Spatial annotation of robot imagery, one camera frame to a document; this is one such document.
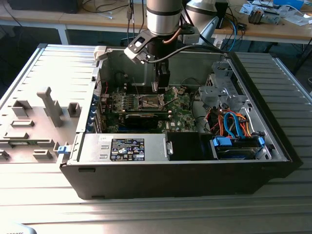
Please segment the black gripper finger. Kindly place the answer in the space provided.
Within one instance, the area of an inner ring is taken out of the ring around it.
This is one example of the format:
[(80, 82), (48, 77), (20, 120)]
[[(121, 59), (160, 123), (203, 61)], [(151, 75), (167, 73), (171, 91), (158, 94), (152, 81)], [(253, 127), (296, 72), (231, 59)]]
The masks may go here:
[(168, 62), (160, 62), (156, 64), (156, 84), (158, 92), (165, 92), (170, 80), (170, 70)]

